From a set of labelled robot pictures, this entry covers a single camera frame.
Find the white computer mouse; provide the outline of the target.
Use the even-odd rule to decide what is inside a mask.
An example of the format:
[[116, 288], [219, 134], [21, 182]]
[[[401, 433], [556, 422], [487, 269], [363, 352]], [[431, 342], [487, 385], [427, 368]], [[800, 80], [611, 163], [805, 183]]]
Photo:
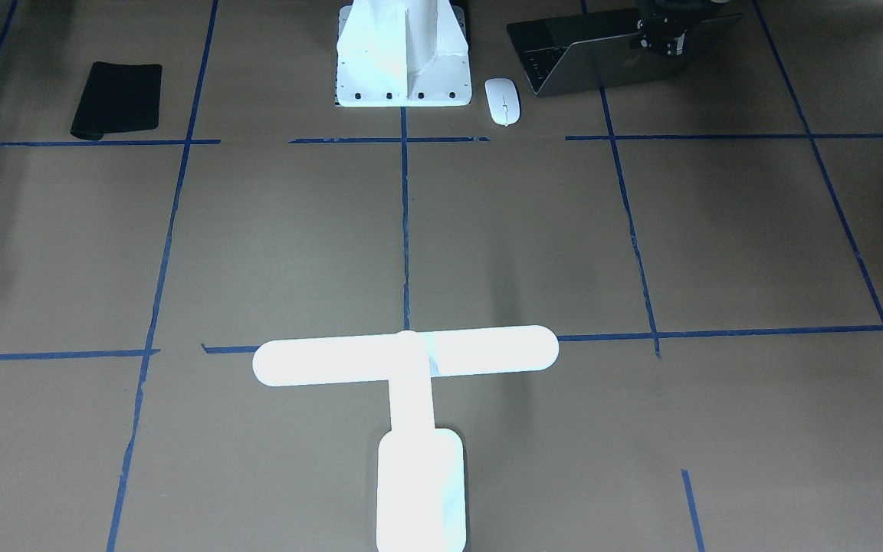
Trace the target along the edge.
[[488, 115], [498, 126], [508, 127], [520, 119], [520, 98], [510, 78], [488, 78], [484, 82]]

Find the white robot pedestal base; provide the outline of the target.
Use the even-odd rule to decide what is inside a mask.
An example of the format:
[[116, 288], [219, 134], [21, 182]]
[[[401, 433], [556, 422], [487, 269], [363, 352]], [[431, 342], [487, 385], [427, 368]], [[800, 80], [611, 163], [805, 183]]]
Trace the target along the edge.
[[464, 2], [353, 1], [340, 8], [340, 107], [466, 106], [472, 94]]

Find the grey laptop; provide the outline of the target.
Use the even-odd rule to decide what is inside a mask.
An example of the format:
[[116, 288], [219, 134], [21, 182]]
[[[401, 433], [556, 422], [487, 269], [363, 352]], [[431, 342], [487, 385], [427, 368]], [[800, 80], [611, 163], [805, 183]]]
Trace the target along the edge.
[[536, 97], [649, 83], [684, 72], [742, 15], [712, 15], [673, 39], [674, 56], [645, 46], [635, 9], [511, 22], [506, 31]]

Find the blue tape grid lines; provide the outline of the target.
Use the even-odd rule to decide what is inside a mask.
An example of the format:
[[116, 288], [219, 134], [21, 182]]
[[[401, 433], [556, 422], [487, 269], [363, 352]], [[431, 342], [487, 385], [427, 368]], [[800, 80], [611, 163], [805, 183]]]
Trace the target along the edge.
[[[470, 551], [883, 551], [883, 1], [733, 1], [659, 83], [333, 103], [339, 1], [0, 1], [0, 551], [373, 551], [382, 382], [273, 339], [542, 324], [434, 381]], [[70, 135], [95, 61], [159, 126]], [[507, 77], [498, 126], [484, 82]]]

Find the white desk lamp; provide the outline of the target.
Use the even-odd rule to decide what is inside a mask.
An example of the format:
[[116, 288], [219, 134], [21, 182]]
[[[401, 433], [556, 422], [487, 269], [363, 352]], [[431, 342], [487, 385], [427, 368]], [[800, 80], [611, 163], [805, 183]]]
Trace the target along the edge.
[[270, 387], [388, 384], [389, 431], [377, 448], [379, 551], [463, 551], [468, 544], [464, 443], [435, 423], [432, 380], [532, 373], [560, 355], [540, 325], [277, 340], [252, 357]]

